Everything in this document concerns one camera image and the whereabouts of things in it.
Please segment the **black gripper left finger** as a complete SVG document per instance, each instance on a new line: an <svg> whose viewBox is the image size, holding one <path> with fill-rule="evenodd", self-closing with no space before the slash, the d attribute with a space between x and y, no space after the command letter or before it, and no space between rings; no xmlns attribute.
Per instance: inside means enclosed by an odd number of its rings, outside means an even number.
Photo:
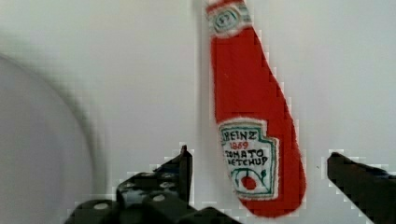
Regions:
<svg viewBox="0 0 396 224"><path fill-rule="evenodd" d="M79 204L64 224L240 224L214 207L190 206L191 176L192 155L182 146L172 160L120 183L115 200Z"/></svg>

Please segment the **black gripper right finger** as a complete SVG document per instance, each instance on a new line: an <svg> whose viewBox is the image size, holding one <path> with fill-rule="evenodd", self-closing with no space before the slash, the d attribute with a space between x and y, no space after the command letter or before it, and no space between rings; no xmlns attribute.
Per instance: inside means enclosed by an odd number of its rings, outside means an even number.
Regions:
<svg viewBox="0 0 396 224"><path fill-rule="evenodd" d="M395 175L333 152L327 176L374 224L396 223Z"/></svg>

